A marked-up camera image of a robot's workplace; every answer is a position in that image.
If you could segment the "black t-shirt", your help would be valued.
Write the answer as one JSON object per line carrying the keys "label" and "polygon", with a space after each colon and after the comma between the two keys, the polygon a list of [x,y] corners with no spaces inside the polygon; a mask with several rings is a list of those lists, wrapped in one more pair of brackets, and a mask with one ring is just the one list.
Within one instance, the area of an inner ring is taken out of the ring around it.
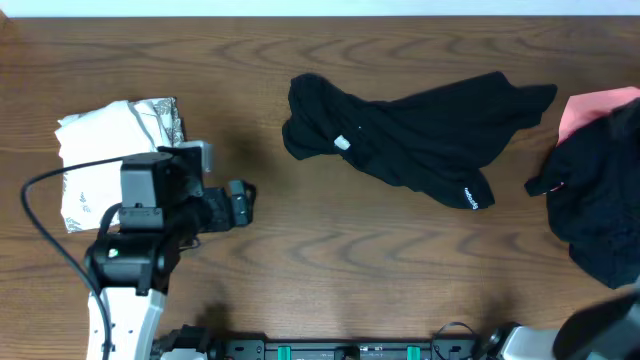
{"label": "black t-shirt", "polygon": [[554,84],[514,86],[492,72],[393,101],[367,101],[328,79],[290,82],[290,118],[282,127],[296,159],[339,155],[355,169],[451,208],[495,203],[482,168],[520,130],[537,126]]}

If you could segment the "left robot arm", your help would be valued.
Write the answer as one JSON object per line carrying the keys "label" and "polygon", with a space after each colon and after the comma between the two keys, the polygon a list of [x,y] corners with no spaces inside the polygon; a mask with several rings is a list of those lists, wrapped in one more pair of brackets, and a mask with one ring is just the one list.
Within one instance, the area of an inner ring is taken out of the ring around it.
{"label": "left robot arm", "polygon": [[155,337],[170,276],[202,233],[253,220],[254,185],[203,184],[204,149],[161,147],[129,155],[120,167],[120,203],[103,215],[85,264],[97,291],[89,298],[90,359],[222,359],[223,346],[202,327]]}

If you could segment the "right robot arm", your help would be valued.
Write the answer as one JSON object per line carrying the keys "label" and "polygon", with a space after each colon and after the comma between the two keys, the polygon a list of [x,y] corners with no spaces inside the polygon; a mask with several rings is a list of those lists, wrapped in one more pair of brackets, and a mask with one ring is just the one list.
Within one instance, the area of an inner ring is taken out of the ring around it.
{"label": "right robot arm", "polygon": [[476,359],[639,360],[639,292],[574,313],[558,329],[517,323],[496,329]]}

